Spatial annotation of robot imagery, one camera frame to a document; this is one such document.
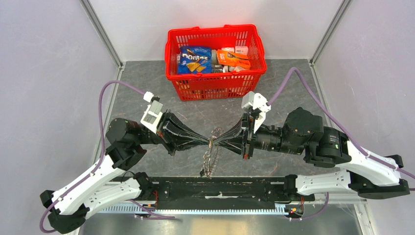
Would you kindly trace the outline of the metal disc with keyrings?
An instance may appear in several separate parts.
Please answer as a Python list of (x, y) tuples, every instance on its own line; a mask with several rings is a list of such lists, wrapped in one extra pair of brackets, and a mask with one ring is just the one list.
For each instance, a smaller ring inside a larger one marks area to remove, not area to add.
[(219, 146), (214, 145), (214, 140), (220, 137), (220, 135), (223, 133), (222, 127), (216, 127), (212, 130), (211, 136), (208, 139), (209, 145), (208, 150), (203, 155), (203, 164), (201, 171), (199, 173), (200, 177), (207, 177), (211, 178), (214, 175), (215, 168), (218, 164), (218, 153), (219, 153)]

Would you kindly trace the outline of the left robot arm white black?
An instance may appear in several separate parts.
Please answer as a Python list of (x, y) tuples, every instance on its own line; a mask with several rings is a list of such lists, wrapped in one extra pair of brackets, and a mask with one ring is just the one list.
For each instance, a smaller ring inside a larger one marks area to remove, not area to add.
[(46, 208), (42, 220), (49, 221), (52, 232), (70, 233), (103, 208), (130, 199), (151, 198), (153, 184), (144, 172), (117, 186), (103, 188), (143, 158), (146, 154), (143, 145), (160, 144), (172, 155), (208, 144), (206, 137), (188, 128), (170, 111), (156, 117), (145, 114), (139, 122), (115, 118), (103, 136), (109, 146), (97, 162), (67, 186), (41, 193), (40, 199)]

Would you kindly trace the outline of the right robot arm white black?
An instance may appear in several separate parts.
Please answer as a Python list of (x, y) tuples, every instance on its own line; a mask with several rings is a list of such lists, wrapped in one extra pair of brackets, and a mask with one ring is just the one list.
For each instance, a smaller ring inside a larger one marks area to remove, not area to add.
[(288, 200), (320, 192), (355, 192), (366, 199), (389, 199), (408, 195), (408, 182), (401, 178), (399, 155), (382, 157), (359, 151), (343, 132), (324, 126), (321, 116), (303, 108), (290, 112), (282, 127), (259, 122), (259, 113), (245, 113), (240, 121), (213, 142), (243, 159), (256, 149), (301, 155), (315, 167), (338, 171), (320, 175), (287, 175), (282, 187)]

